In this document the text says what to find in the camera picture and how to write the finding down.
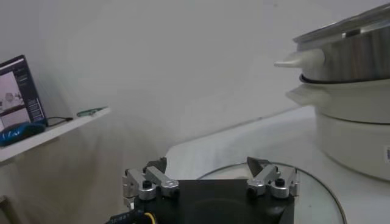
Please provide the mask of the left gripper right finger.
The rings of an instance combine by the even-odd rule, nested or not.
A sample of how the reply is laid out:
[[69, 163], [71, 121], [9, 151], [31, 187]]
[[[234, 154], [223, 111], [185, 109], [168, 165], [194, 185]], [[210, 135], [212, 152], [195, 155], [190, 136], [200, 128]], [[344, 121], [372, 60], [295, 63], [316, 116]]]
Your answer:
[[297, 169], [286, 167], [280, 170], [266, 159], [247, 157], [247, 165], [253, 177], [247, 180], [247, 195], [258, 198], [270, 192], [274, 198], [297, 197], [299, 181]]

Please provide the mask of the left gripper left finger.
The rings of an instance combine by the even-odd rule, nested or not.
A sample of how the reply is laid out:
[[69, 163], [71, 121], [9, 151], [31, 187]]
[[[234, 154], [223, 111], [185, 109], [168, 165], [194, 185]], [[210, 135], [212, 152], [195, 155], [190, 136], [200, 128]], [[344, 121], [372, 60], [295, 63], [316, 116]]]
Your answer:
[[179, 182], [165, 175], [165, 157], [149, 161], [142, 170], [126, 169], [122, 177], [122, 194], [126, 200], [138, 197], [140, 200], [153, 200], [157, 192], [163, 197], [177, 198]]

